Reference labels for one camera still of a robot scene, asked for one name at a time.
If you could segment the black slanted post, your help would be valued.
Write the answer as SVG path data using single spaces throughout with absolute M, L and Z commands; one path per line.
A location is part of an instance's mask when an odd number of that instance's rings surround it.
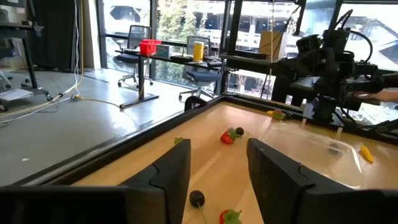
M 228 41 L 228 55 L 235 54 L 242 6 L 243 6 L 243 0 L 234 0 L 234 11 L 232 16 L 231 30 L 229 33 L 229 41 Z

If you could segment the cardboard box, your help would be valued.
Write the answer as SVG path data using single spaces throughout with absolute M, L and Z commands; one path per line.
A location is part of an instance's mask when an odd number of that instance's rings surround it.
M 261 34 L 259 53 L 266 54 L 269 58 L 281 59 L 285 55 L 286 45 L 287 34 L 285 32 L 264 30 Z

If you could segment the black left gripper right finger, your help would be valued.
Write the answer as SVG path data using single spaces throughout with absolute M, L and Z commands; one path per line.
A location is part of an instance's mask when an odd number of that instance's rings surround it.
M 338 194 L 351 189 L 250 138 L 248 170 L 265 224 L 352 224 Z

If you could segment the black rolling stand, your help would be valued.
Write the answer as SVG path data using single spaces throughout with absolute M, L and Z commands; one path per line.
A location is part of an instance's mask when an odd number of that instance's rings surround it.
M 34 31 L 36 35 L 40 37 L 42 29 L 43 27 L 37 25 L 36 22 L 34 22 L 32 25 L 24 23 L 0 22 L 0 37 L 18 38 L 22 40 L 31 85 L 22 84 L 21 88 L 31 92 L 33 95 L 45 95 L 47 101 L 51 101 L 53 98 L 50 96 L 49 92 L 39 87 L 37 84 L 34 65 L 32 63 L 32 58 L 27 43 L 27 31 Z

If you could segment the grey mesh office chair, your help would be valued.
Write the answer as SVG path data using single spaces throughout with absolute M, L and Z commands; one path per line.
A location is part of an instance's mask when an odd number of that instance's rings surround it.
M 144 75 L 147 73 L 147 69 L 151 63 L 150 59 L 144 59 L 143 57 L 138 57 L 137 55 L 131 55 L 130 52 L 139 52 L 140 51 L 140 43 L 144 39 L 148 39 L 151 35 L 151 28 L 148 26 L 141 25 L 130 25 L 129 33 L 127 37 L 127 47 L 122 48 L 120 46 L 120 50 L 122 51 L 119 55 L 116 56 L 116 60 L 119 62 L 124 62 L 128 65 L 133 65 L 133 72 L 130 75 L 125 75 L 122 79 L 118 80 L 118 86 L 122 86 L 122 82 L 125 82 L 127 79 L 133 79 L 136 87 L 139 87 L 137 82 L 136 74 L 139 74 L 140 66 L 143 66 L 146 70 Z
M 208 37 L 200 37 L 200 36 L 195 36 L 195 35 L 189 35 L 187 37 L 187 54 L 188 55 L 193 55 L 193 43 L 195 41 L 200 41 L 203 42 L 204 45 L 208 45 L 209 47 L 209 56 L 211 56 L 211 42 L 210 38 Z M 200 97 L 200 95 L 205 95 L 209 98 L 214 98 L 214 93 L 208 93 L 203 89 L 203 87 L 208 86 L 211 83 L 215 83 L 215 89 L 218 82 L 215 82 L 215 72 L 214 71 L 208 71 L 208 70 L 203 70 L 200 68 L 193 68 L 193 67 L 185 67 L 184 69 L 184 74 L 183 78 L 188 81 L 188 84 L 192 83 L 195 86 L 198 87 L 197 90 L 190 90 L 190 91 L 185 91 L 181 92 L 178 96 L 179 100 L 182 99 L 183 94 L 191 93 L 192 95 L 195 94 L 195 96 Z

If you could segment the teal box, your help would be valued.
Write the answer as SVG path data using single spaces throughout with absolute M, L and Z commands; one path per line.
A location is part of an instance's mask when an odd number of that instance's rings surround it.
M 159 44 L 156 46 L 156 53 L 157 57 L 161 58 L 170 58 L 172 53 L 172 48 L 169 45 Z

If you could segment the yellow cylindrical canister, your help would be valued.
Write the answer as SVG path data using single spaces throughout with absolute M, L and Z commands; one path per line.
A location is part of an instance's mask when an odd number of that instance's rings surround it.
M 195 41 L 193 43 L 193 61 L 202 62 L 204 54 L 204 43 L 200 41 Z

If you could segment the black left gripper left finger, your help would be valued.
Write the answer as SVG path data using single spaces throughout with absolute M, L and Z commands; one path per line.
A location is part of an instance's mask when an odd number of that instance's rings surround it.
M 183 139 L 120 185 L 128 188 L 127 224 L 181 224 L 191 169 L 191 141 Z

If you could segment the clear plastic tupperware container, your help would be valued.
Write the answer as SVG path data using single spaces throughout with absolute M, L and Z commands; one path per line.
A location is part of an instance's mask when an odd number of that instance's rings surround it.
M 308 168 L 352 189 L 365 186 L 354 148 L 287 123 L 272 123 L 259 140 Z

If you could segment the red plastic basket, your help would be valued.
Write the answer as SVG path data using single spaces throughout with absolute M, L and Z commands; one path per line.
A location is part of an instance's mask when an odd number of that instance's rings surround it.
M 157 45 L 162 43 L 161 40 L 156 39 L 144 39 L 139 44 L 140 54 L 150 56 L 156 53 Z

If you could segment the person's hand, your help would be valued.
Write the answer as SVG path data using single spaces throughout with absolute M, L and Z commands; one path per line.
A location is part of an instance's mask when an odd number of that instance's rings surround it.
M 398 103 L 398 90 L 383 89 L 377 93 L 357 91 L 353 93 L 353 96 L 360 99 L 374 99 L 384 102 Z

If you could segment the black office desk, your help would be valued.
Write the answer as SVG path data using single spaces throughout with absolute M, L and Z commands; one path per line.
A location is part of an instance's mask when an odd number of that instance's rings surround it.
M 127 103 L 123 103 L 119 105 L 119 108 L 125 109 L 125 108 L 129 108 L 134 106 L 135 104 L 139 104 L 139 103 L 143 103 L 145 101 L 149 101 L 149 100 L 155 100 L 157 99 L 159 96 L 154 95 L 154 96 L 148 96 L 145 97 L 144 96 L 144 80 L 146 79 L 145 77 L 145 71 L 144 71 L 144 62 L 147 60 L 149 61 L 150 59 L 153 60 L 160 60 L 163 62 L 169 62 L 169 63 L 176 63 L 179 65 L 184 65 L 186 67 L 193 67 L 193 68 L 200 68 L 203 70 L 208 70 L 208 71 L 214 71 L 215 74 L 215 82 L 220 82 L 221 81 L 221 67 L 209 67 L 207 66 L 205 63 L 203 62 L 183 62 L 183 61 L 178 61 L 178 60 L 172 60 L 170 58 L 162 58 L 162 57 L 158 57 L 155 56 L 154 54 L 152 55 L 141 55 L 140 52 L 137 51 L 133 51 L 133 50 L 128 50 L 128 49 L 124 49 L 124 50 L 116 50 L 117 53 L 120 53 L 121 55 L 129 55 L 128 60 L 131 60 L 131 57 L 134 57 L 134 63 L 137 64 L 137 74 L 138 77 L 135 76 L 135 74 L 131 74 L 131 76 L 133 78 L 136 79 L 136 84 L 137 84 L 137 88 L 138 88 L 138 92 L 139 92 L 139 96 L 137 97 L 136 100 L 134 101 L 130 101 Z

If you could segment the black aluminium table frame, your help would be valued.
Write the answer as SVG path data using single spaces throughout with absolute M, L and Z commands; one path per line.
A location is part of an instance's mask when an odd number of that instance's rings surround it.
M 121 139 L 107 141 L 84 151 L 54 166 L 32 174 L 15 183 L 22 185 L 62 185 L 73 184 L 97 172 L 108 164 L 130 154 L 132 151 L 146 145 L 164 134 L 175 134 L 178 126 L 189 121 L 198 121 L 200 115 L 208 114 L 217 106 L 230 106 L 235 109 L 252 111 L 261 115 L 264 124 L 256 123 L 255 127 L 264 133 L 272 123 L 287 123 L 298 126 L 311 133 L 320 134 L 337 141 L 345 142 L 352 146 L 361 143 L 375 148 L 376 146 L 389 146 L 398 152 L 398 129 L 391 133 L 378 135 L 369 131 L 356 130 L 345 126 L 343 123 L 326 124 L 308 117 L 305 109 L 279 102 L 262 100 L 250 96 L 226 93 L 207 102 L 204 106 L 197 106 L 162 122 L 148 126 L 141 131 L 128 134 Z M 279 121 L 268 115 L 268 111 L 281 110 L 286 114 L 286 119 Z

